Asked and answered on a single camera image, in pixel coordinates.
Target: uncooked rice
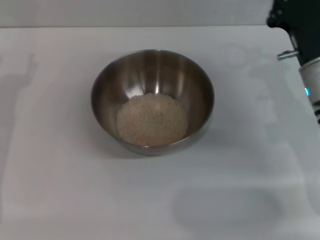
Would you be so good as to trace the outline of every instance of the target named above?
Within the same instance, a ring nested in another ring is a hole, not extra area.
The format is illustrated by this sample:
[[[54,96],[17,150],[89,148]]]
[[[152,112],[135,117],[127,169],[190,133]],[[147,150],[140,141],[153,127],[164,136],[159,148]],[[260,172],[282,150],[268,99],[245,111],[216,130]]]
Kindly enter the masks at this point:
[[[183,138],[188,127],[187,114],[172,97],[147,93],[133,96],[116,115],[116,129],[129,143],[162,146]]]

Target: stainless steel bowl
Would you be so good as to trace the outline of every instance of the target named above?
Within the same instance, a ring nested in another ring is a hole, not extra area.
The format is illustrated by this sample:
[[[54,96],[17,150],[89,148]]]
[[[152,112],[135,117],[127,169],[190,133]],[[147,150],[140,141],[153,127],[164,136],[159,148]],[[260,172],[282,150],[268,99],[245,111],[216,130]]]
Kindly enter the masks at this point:
[[[188,116],[184,138],[163,146],[126,142],[116,129],[116,115],[135,95],[164,94],[177,99]],[[166,50],[141,50],[121,56],[106,66],[91,91],[96,120],[112,137],[133,152],[161,155],[194,143],[209,125],[215,94],[205,71],[191,59]]]

